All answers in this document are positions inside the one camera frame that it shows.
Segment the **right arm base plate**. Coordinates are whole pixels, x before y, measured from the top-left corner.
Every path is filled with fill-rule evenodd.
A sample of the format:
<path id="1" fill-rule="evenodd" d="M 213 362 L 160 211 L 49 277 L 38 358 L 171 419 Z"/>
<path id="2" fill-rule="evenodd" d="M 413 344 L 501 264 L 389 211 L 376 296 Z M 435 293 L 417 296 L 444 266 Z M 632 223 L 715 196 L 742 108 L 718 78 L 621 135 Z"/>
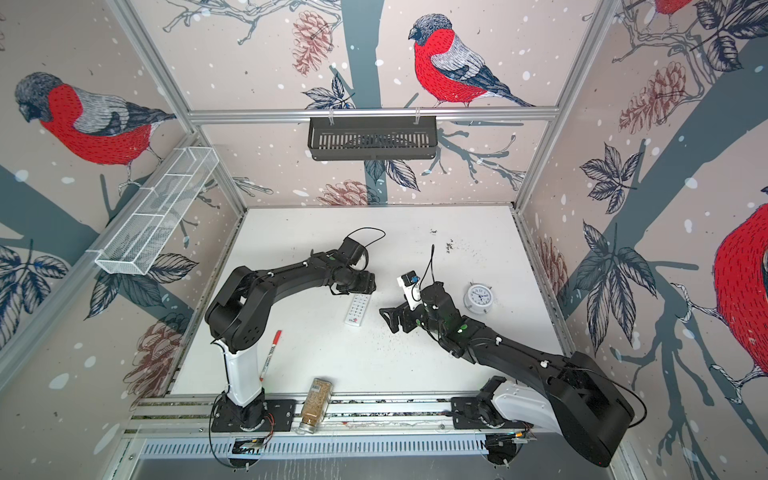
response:
<path id="1" fill-rule="evenodd" d="M 532 424 L 504 419 L 492 404 L 476 397 L 452 397 L 450 416 L 455 430 L 522 429 Z"/>

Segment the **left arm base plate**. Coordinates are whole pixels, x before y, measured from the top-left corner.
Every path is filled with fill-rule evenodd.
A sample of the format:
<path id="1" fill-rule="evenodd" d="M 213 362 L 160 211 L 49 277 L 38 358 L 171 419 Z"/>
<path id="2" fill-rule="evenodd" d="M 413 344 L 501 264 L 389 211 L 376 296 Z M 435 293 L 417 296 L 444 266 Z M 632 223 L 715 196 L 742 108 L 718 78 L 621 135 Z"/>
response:
<path id="1" fill-rule="evenodd" d="M 240 407 L 224 396 L 214 403 L 212 433 L 288 432 L 297 402 L 292 399 L 259 399 Z"/>

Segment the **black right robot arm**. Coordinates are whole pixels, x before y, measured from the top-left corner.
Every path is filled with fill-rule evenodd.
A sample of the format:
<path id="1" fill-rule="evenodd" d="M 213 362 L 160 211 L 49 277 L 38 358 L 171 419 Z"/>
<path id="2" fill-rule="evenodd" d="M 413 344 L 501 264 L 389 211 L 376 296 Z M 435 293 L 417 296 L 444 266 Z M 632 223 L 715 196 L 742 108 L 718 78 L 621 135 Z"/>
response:
<path id="1" fill-rule="evenodd" d="M 560 434 L 590 463 L 606 467 L 639 419 L 628 388 L 591 357 L 550 354 L 511 340 L 460 313 L 441 282 L 417 299 L 379 311 L 392 333 L 426 331 L 453 357 L 496 370 L 474 397 L 454 397 L 457 430 L 536 426 Z"/>

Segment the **white remote control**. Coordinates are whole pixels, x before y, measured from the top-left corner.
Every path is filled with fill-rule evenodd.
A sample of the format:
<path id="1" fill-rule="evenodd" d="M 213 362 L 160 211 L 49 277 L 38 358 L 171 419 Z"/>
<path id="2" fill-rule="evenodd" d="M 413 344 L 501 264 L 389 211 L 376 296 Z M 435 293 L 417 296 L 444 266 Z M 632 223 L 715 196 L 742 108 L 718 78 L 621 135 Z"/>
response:
<path id="1" fill-rule="evenodd" d="M 344 323 L 348 326 L 360 327 L 365 318 L 370 300 L 370 294 L 354 294 L 344 318 Z"/>

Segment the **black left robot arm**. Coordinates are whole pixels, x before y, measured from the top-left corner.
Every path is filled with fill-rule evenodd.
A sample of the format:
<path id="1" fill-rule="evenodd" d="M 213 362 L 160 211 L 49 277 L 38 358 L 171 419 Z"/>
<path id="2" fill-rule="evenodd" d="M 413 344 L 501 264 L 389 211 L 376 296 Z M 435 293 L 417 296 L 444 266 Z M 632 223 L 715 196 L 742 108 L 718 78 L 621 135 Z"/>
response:
<path id="1" fill-rule="evenodd" d="M 368 258 L 367 247 L 347 236 L 340 247 L 313 252 L 298 263 L 266 270 L 240 266 L 230 273 L 204 320 L 224 357 L 227 388 L 217 405 L 236 427 L 254 430 L 267 417 L 257 343 L 273 305 L 311 288 L 327 287 L 333 295 L 371 294 L 375 275 L 356 267 Z"/>

